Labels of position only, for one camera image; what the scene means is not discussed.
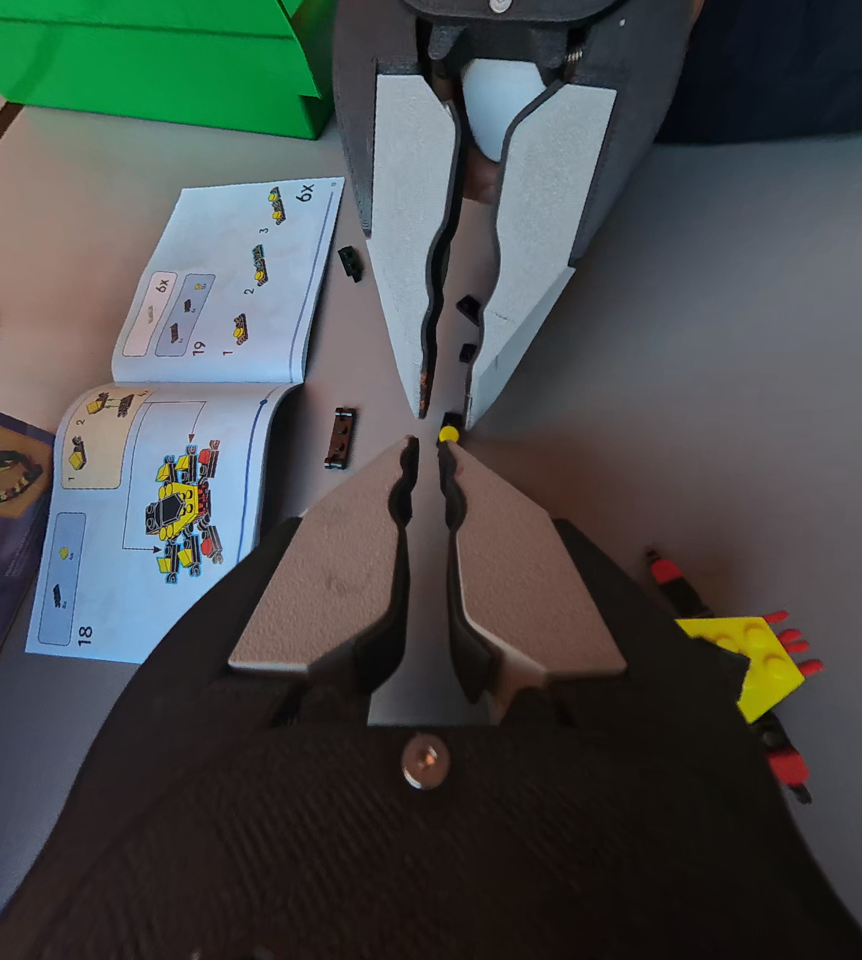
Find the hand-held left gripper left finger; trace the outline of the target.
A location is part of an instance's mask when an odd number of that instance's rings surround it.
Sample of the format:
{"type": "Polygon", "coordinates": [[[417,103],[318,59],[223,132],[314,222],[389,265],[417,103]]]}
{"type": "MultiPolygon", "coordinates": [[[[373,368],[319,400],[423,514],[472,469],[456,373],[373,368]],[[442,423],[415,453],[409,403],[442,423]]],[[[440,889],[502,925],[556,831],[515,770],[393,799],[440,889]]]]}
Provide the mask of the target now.
{"type": "Polygon", "coordinates": [[[305,511],[228,666],[371,694],[403,658],[406,528],[419,441],[404,437],[305,511]]]}

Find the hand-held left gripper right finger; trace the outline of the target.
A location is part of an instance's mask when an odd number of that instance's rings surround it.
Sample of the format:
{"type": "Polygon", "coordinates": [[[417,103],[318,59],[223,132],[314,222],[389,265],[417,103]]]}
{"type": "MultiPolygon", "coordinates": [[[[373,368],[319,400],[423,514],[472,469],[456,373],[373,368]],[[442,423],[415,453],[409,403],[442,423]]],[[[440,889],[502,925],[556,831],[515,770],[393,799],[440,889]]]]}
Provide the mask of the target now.
{"type": "Polygon", "coordinates": [[[452,440],[438,445],[452,663],[506,714],[523,690],[614,678],[627,661],[546,510],[452,440]]]}

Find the green plastic bin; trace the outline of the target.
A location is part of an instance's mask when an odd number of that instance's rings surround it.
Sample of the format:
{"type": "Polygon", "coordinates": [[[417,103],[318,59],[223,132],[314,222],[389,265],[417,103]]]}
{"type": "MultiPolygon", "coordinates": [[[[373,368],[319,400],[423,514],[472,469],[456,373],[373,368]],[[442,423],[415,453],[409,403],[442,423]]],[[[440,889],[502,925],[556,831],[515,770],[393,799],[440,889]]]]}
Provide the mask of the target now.
{"type": "Polygon", "coordinates": [[[0,1],[8,102],[316,139],[333,1],[0,1]]]}

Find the yellow black toy brick model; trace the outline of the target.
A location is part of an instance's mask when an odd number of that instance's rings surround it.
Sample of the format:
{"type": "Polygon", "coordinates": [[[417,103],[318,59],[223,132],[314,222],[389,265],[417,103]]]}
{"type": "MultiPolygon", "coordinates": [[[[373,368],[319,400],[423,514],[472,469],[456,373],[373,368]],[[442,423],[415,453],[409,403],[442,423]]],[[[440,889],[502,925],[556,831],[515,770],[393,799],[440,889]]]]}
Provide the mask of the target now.
{"type": "Polygon", "coordinates": [[[729,697],[736,703],[762,749],[774,777],[797,801],[812,803],[809,767],[775,709],[821,672],[800,630],[784,625],[788,613],[718,617],[685,578],[680,567],[655,548],[645,551],[648,570],[689,638],[715,647],[729,697]]]}

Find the open instruction booklet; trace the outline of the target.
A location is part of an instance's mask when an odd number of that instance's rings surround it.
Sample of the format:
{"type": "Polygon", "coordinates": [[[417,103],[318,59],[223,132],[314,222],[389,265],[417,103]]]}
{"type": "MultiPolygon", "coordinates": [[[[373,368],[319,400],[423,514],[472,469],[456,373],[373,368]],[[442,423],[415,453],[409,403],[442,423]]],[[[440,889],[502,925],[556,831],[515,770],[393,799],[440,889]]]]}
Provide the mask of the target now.
{"type": "Polygon", "coordinates": [[[269,428],[303,383],[344,180],[183,189],[67,410],[28,654],[141,664],[257,545],[269,428]]]}

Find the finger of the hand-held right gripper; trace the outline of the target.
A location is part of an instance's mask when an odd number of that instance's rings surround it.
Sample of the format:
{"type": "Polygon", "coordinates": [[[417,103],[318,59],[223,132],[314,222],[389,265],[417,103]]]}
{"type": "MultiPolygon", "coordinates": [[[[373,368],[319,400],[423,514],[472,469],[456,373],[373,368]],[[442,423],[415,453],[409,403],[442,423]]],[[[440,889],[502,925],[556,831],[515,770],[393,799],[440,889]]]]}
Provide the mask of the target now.
{"type": "Polygon", "coordinates": [[[461,125],[420,75],[378,75],[367,249],[394,361],[413,415],[424,419],[440,313],[435,256],[455,196],[461,125]]]}
{"type": "Polygon", "coordinates": [[[481,319],[465,425],[496,401],[573,276],[572,251],[617,91],[556,82],[511,124],[494,238],[497,279],[481,319]]]}

